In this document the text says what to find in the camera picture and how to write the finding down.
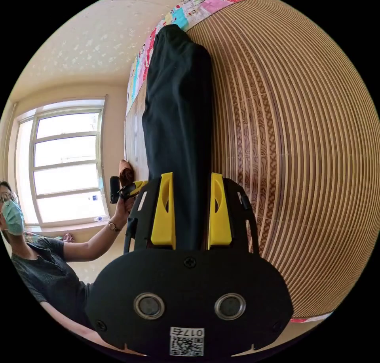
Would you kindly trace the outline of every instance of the window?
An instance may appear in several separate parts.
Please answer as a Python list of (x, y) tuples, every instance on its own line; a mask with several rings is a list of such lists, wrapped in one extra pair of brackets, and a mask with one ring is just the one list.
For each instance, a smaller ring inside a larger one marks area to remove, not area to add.
[(108, 216), (100, 159), (103, 106), (104, 99), (53, 103), (18, 124), (15, 181), (27, 225)]

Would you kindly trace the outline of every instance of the wood grain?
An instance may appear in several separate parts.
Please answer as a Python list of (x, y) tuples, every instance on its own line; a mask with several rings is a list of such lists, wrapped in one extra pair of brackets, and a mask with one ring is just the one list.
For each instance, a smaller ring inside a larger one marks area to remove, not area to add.
[[(335, 310), (380, 229), (380, 122), (365, 84), (323, 30), (279, 0), (236, 3), (188, 35), (213, 59), (213, 171), (245, 188), (294, 317)], [(148, 174), (145, 91), (125, 120), (136, 179)]]

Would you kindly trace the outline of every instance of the hand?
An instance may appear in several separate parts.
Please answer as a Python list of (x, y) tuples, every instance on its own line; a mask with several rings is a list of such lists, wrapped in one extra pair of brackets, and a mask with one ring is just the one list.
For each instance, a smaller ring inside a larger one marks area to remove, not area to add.
[(122, 229), (127, 224), (129, 213), (134, 203), (135, 198), (129, 198), (126, 201), (119, 198), (116, 204), (115, 215), (111, 218), (111, 222), (114, 223), (117, 228)]

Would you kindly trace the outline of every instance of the dark hair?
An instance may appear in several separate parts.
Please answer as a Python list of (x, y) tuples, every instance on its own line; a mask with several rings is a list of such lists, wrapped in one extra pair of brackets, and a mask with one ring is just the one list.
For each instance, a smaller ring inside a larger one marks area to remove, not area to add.
[(10, 192), (12, 191), (11, 186), (7, 181), (0, 181), (0, 186), (5, 186), (7, 189), (9, 189)]
[[(9, 189), (10, 192), (12, 191), (11, 185), (9, 185), (7, 181), (0, 181), (0, 186), (5, 186), (7, 189)], [(5, 240), (9, 243), (9, 239), (8, 239), (7, 233), (6, 232), (2, 232), (2, 234), (4, 235)]]

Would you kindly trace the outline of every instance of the yellow bracket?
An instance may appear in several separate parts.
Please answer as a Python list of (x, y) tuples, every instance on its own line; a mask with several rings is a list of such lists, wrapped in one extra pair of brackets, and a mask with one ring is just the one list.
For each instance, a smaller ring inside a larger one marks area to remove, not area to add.
[(156, 214), (150, 240), (154, 245), (171, 245), (172, 249), (175, 249), (173, 173), (161, 175)]
[(207, 249), (210, 249), (212, 246), (228, 246), (231, 242), (232, 235), (223, 176), (221, 174), (212, 173)]
[(131, 197), (135, 196), (136, 194), (138, 194), (141, 190), (141, 188), (146, 185), (148, 183), (148, 181), (135, 181), (134, 184), (136, 186), (136, 188), (134, 190), (132, 190), (129, 195)]

